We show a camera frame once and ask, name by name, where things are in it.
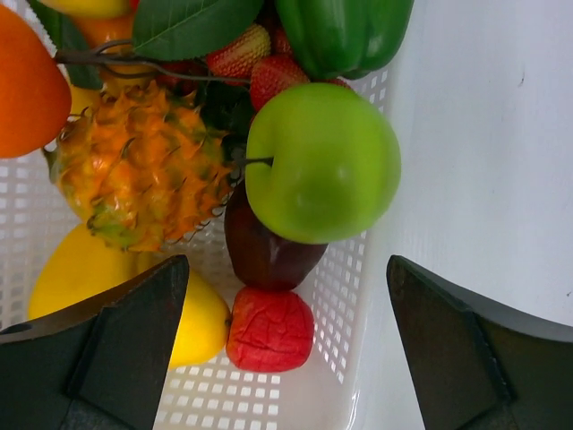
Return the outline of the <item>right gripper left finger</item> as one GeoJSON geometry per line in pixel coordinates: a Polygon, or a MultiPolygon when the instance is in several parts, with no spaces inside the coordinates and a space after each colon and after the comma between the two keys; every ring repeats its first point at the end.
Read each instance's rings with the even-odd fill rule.
{"type": "Polygon", "coordinates": [[[1,332],[3,429],[151,429],[183,310],[189,263],[1,332]]]}

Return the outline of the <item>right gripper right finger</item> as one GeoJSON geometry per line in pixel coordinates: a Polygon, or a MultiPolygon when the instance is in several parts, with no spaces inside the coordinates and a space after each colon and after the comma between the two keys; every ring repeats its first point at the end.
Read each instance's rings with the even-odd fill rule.
{"type": "Polygon", "coordinates": [[[572,329],[398,255],[390,303],[427,429],[570,429],[572,329]]]}

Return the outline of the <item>orange fruit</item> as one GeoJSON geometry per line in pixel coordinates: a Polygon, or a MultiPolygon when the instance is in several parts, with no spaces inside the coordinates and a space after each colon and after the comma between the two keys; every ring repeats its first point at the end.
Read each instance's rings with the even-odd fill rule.
{"type": "Polygon", "coordinates": [[[37,33],[1,7],[1,157],[13,159],[52,142],[71,112],[68,83],[37,33]]]}

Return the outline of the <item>green apple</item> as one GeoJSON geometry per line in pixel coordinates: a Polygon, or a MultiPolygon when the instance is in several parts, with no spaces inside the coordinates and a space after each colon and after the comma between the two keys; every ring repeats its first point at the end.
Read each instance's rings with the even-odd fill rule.
{"type": "Polygon", "coordinates": [[[252,122],[245,187],[257,219],[303,244],[326,244],[371,228],[401,176],[398,138],[377,107],[328,83],[291,87],[252,122]]]}

